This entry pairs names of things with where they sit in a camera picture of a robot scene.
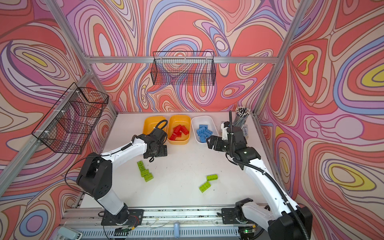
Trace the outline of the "red lego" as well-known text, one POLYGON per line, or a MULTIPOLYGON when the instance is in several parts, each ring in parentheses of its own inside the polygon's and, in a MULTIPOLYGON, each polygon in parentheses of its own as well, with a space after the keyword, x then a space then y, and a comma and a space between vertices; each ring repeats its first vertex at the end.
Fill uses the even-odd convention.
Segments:
POLYGON ((176 135, 180 135, 181 134, 181 128, 182 128, 182 126, 181 125, 178 125, 178 126, 176 126, 175 128, 173 128, 173 133, 174 134, 176 134, 176 135))
POLYGON ((189 130, 185 126, 181 126, 181 132, 186 136, 190 134, 189 130))
POLYGON ((171 134, 171 136, 169 137, 169 140, 171 140, 171 141, 175 141, 176 138, 178 138, 178 137, 179 137, 179 134, 176 133, 176 132, 173 132, 173 133, 171 134))

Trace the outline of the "blue lego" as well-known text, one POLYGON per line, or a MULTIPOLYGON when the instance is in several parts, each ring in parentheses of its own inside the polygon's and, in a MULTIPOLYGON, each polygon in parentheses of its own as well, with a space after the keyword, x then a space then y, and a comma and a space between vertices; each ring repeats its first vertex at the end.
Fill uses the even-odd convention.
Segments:
POLYGON ((202 126, 202 127, 197 129, 197 134, 200 137, 208 138, 213 134, 213 132, 211 130, 209 130, 207 126, 202 126))
POLYGON ((207 137, 206 136, 199 136, 200 142, 201 143, 206 143, 207 142, 207 137))

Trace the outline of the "green lego small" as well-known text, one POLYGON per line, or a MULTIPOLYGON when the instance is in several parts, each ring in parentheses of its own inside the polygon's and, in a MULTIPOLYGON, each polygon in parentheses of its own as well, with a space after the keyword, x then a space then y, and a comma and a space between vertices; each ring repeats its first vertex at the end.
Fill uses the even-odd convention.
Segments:
POLYGON ((210 181, 215 181, 215 180, 217 180, 218 178, 219 178, 219 177, 218 177, 217 174, 208 175, 208 176, 206 177, 206 179, 207 179, 208 182, 210 182, 210 181))

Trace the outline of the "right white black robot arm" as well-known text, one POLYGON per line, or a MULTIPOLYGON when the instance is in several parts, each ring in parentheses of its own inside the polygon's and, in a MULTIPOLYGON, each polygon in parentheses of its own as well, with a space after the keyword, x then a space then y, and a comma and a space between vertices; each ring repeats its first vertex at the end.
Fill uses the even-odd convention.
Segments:
POLYGON ((313 215, 300 207, 278 184, 265 166, 261 155, 247 145, 243 130, 228 121, 221 125, 222 135, 210 136, 208 148, 226 154, 230 163, 244 171, 261 191, 268 209, 247 198, 236 202, 235 219, 241 224, 255 223, 272 240, 309 240, 313 215))

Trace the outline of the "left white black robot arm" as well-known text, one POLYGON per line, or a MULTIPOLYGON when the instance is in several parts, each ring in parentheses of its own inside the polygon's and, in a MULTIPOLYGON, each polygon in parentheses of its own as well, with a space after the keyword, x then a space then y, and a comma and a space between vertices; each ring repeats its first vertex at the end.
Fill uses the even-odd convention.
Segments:
POLYGON ((77 185, 122 224, 128 219, 129 211, 127 205, 112 189, 113 172, 137 156, 150 161, 157 157, 166 157, 166 139, 165 131, 155 129, 148 135, 133 136, 128 144, 110 152, 89 154, 77 177, 77 185))

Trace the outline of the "left yellow plastic bin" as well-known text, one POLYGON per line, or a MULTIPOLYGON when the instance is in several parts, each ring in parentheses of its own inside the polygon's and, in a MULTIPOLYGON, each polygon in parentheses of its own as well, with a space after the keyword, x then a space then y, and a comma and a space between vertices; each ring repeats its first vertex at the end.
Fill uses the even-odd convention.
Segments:
POLYGON ((144 121, 144 127, 143 127, 143 134, 149 135, 155 126, 162 120, 165 120, 166 118, 163 116, 151 116, 145 119, 144 121))

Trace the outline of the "yellow plastic bin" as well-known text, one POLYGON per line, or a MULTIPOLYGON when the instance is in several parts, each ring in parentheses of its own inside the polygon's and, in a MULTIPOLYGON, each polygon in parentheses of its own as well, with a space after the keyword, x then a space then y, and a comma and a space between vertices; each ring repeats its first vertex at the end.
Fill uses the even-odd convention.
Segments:
POLYGON ((168 141, 170 144, 186 145, 189 142, 191 132, 192 132, 192 130, 191 130, 191 118, 189 116, 187 116, 187 115, 174 115, 170 118, 169 126, 168 126, 168 141), (178 125, 185 126, 189 130, 190 134, 186 136, 183 133, 181 133, 179 135, 179 137, 176 138, 175 141, 169 140, 169 137, 171 136, 171 134, 174 131, 173 128, 175 128, 178 125))
POLYGON ((155 126, 162 120, 165 120, 166 118, 163 116, 151 116, 145 119, 144 121, 144 127, 143 127, 143 134, 149 135, 155 126))

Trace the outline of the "cup of pencils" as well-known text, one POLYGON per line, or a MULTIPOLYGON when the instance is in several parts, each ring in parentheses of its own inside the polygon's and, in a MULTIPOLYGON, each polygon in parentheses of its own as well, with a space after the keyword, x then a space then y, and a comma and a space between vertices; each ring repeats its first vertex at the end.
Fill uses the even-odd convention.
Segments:
POLYGON ((236 116, 235 120, 233 121, 233 125, 235 127, 242 127, 250 115, 250 109, 247 107, 237 107, 236 108, 236 116))

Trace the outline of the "middle yellow plastic bin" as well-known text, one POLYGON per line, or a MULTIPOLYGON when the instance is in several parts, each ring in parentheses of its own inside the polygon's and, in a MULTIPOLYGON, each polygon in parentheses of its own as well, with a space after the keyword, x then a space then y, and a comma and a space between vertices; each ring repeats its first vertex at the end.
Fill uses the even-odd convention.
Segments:
POLYGON ((187 116, 187 115, 174 115, 170 118, 169 126, 168 126, 168 141, 170 144, 186 145, 189 142, 191 132, 192 132, 192 130, 191 130, 191 118, 189 116, 187 116), (171 136, 171 134, 174 131, 173 128, 175 128, 178 125, 185 126, 189 130, 190 134, 186 136, 183 133, 181 133, 179 135, 179 137, 176 138, 175 141, 169 140, 169 137, 171 136))

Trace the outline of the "white plastic bin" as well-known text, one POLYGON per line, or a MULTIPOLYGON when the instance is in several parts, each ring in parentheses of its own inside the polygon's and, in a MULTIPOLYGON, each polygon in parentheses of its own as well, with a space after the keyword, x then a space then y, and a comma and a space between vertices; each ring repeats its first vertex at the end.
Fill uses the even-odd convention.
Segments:
POLYGON ((213 132, 212 136, 217 136, 218 135, 218 131, 217 131, 217 128, 215 126, 214 120, 210 116, 194 117, 191 120, 191 124, 192 124, 193 132, 194 132, 194 135, 195 135, 195 139, 196 139, 196 141, 199 144, 205 144, 205 143, 201 143, 200 142, 199 136, 197 134, 197 129, 202 127, 202 126, 207 126, 208 129, 213 132))

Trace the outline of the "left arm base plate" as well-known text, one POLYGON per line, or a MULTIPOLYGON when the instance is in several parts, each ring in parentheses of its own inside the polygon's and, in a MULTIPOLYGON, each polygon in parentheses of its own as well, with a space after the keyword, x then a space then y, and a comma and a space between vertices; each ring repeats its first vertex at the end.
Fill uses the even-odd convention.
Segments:
POLYGON ((101 225, 137 227, 142 224, 143 217, 143 209, 128 209, 126 213, 118 214, 116 216, 110 214, 107 210, 105 210, 101 225))

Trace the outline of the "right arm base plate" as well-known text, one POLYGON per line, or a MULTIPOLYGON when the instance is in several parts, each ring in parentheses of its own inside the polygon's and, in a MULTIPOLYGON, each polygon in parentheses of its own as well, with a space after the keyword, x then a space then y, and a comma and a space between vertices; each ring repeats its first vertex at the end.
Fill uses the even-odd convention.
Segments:
POLYGON ((222 222, 225 225, 234 225, 234 224, 247 224, 248 221, 241 219, 237 214, 235 208, 222 208, 221 212, 218 213, 222 218, 222 222))

